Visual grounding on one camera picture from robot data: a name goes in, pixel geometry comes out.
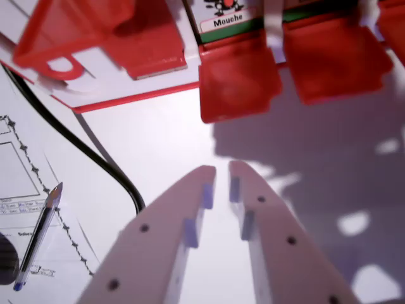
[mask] dark object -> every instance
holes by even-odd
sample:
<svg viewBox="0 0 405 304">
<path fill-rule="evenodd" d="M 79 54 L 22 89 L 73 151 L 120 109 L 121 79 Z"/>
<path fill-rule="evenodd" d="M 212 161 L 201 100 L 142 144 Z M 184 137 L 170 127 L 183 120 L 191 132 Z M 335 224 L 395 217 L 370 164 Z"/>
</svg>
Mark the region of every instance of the dark object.
<svg viewBox="0 0 405 304">
<path fill-rule="evenodd" d="M 8 74 L 11 81 L 30 103 L 30 105 L 38 112 L 38 114 L 46 120 L 55 130 L 57 130 L 64 138 L 70 141 L 76 148 L 86 154 L 92 161 L 98 164 L 104 171 L 106 171 L 112 178 L 114 178 L 120 185 L 128 192 L 132 201 L 134 202 L 136 212 L 139 213 L 145 208 L 144 200 L 138 192 L 138 189 L 131 183 L 127 176 L 114 169 L 109 163 L 103 160 L 97 153 L 91 150 L 84 142 L 82 142 L 75 134 L 70 132 L 51 112 L 39 101 L 37 96 L 31 91 L 25 81 L 16 73 L 9 70 L 3 65 L 4 70 Z"/>
<path fill-rule="evenodd" d="M 11 242 L 0 233 L 0 285 L 15 281 L 20 268 L 18 254 Z"/>
<path fill-rule="evenodd" d="M 297 239 L 296 239 L 294 236 L 289 236 L 289 237 L 287 238 L 287 242 L 288 242 L 289 244 L 291 244 L 291 245 L 295 245 L 295 244 L 297 244 Z"/>
<path fill-rule="evenodd" d="M 109 283 L 108 283 L 108 289 L 110 291 L 114 291 L 116 290 L 118 287 L 120 287 L 120 282 L 118 279 L 112 279 Z"/>
</svg>

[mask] black cable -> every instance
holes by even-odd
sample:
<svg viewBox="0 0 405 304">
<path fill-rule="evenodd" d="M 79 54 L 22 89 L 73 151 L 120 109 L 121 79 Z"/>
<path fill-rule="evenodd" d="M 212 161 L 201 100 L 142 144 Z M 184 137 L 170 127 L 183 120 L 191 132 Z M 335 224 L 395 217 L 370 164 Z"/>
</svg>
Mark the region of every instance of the black cable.
<svg viewBox="0 0 405 304">
<path fill-rule="evenodd" d="M 57 130 L 64 138 L 70 141 L 76 148 L 87 155 L 92 161 L 104 169 L 112 178 L 114 178 L 120 185 L 128 192 L 132 201 L 134 201 L 137 213 L 145 208 L 144 200 L 140 195 L 138 189 L 129 180 L 129 178 L 121 171 L 114 169 L 108 162 L 103 160 L 97 153 L 91 150 L 84 142 L 82 142 L 75 134 L 69 131 L 50 111 L 39 101 L 34 92 L 25 81 L 16 73 L 9 70 L 3 65 L 4 70 L 8 77 L 13 81 L 14 85 L 30 103 L 30 105 L 38 112 L 38 114 L 46 120 L 55 130 Z"/>
</svg>

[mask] label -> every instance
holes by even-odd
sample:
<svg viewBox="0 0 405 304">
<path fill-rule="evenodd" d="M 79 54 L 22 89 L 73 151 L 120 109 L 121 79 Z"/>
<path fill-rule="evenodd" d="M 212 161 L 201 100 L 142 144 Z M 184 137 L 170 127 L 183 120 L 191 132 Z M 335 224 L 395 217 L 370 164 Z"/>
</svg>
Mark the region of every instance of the label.
<svg viewBox="0 0 405 304">
<path fill-rule="evenodd" d="M 252 20 L 258 16 L 256 8 L 242 9 L 231 14 L 223 15 L 218 18 L 212 18 L 200 23 L 201 32 L 210 32 L 212 30 L 222 29 L 234 24 Z"/>
</svg>

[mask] white table surface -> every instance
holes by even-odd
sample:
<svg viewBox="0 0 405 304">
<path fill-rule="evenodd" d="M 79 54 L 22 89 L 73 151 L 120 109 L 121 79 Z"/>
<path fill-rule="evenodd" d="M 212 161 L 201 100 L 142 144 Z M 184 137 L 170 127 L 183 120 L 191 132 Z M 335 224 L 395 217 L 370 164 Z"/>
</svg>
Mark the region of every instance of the white table surface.
<svg viewBox="0 0 405 304">
<path fill-rule="evenodd" d="M 146 204 L 193 168 L 217 168 L 214 209 L 204 218 L 200 248 L 190 253 L 181 303 L 254 303 L 248 247 L 228 204 L 227 164 L 235 158 L 248 161 L 286 200 L 362 302 L 402 298 L 403 66 L 396 60 L 381 91 L 318 106 L 302 105 L 289 71 L 280 75 L 283 93 L 262 115 L 203 124 L 199 91 L 193 89 L 84 113 L 84 118 Z M 70 110 L 35 91 L 89 143 Z M 45 129 L 44 137 L 57 137 Z M 103 259 L 135 209 L 100 168 L 64 139 L 54 143 L 46 148 L 51 165 L 71 184 L 77 197 L 72 207 Z M 89 191 L 94 187 L 98 191 Z"/>
</svg>

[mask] screw hole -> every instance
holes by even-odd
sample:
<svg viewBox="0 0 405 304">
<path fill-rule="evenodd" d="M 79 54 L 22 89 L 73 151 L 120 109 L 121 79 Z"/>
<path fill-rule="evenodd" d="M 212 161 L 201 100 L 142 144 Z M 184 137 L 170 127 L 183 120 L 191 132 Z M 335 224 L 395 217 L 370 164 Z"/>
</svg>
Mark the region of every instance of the screw hole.
<svg viewBox="0 0 405 304">
<path fill-rule="evenodd" d="M 149 225 L 148 224 L 142 224 L 141 227 L 139 228 L 141 232 L 147 232 L 149 230 Z"/>
<path fill-rule="evenodd" d="M 120 287 L 120 282 L 118 279 L 112 279 L 110 280 L 110 282 L 108 283 L 108 290 L 110 291 L 114 291 L 116 290 L 118 287 Z"/>
<path fill-rule="evenodd" d="M 337 296 L 330 296 L 329 297 L 329 304 L 339 304 L 339 303 L 340 303 L 340 301 L 337 298 Z"/>
<path fill-rule="evenodd" d="M 295 245 L 295 244 L 297 244 L 297 239 L 296 239 L 294 236 L 289 236 L 289 237 L 287 238 L 287 242 L 288 242 L 290 245 Z"/>
</svg>

